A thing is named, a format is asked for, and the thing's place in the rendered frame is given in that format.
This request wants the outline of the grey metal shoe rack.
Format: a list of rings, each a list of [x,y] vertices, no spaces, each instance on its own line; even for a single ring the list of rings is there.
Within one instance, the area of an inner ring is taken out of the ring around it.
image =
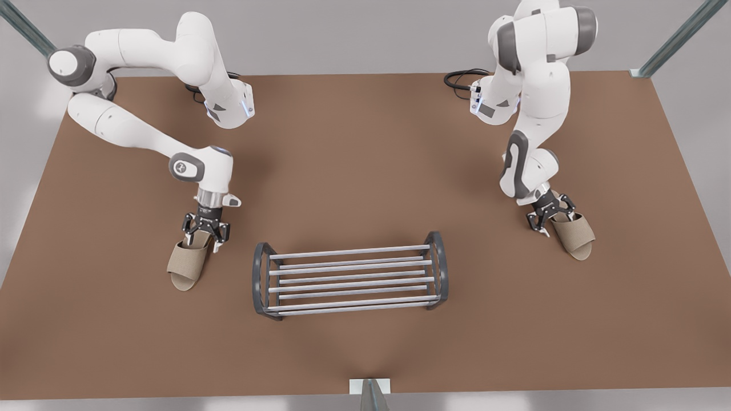
[[[422,244],[279,254],[256,245],[252,302],[261,316],[286,317],[423,307],[436,309],[449,294],[442,236]]]

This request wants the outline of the silver frame post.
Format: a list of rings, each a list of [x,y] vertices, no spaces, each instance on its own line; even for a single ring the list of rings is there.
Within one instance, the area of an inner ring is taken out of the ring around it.
[[[729,0],[704,0],[647,62],[640,68],[629,70],[629,75],[632,78],[651,78],[728,2]]]
[[[10,24],[30,45],[48,58],[56,49],[54,44],[42,34],[11,0],[0,0],[0,17]]]
[[[391,411],[386,394],[391,393],[391,379],[350,379],[349,394],[360,395],[360,411]]]

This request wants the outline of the beige open-toe slipper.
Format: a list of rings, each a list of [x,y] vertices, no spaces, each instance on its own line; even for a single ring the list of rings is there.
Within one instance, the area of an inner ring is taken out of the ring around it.
[[[196,231],[191,238],[191,244],[184,237],[175,245],[167,263],[167,273],[170,274],[173,286],[183,292],[193,288],[201,276],[211,234]]]
[[[585,216],[577,212],[572,216],[573,219],[570,219],[564,213],[557,213],[551,221],[564,249],[575,260],[583,261],[592,253],[596,237]]]

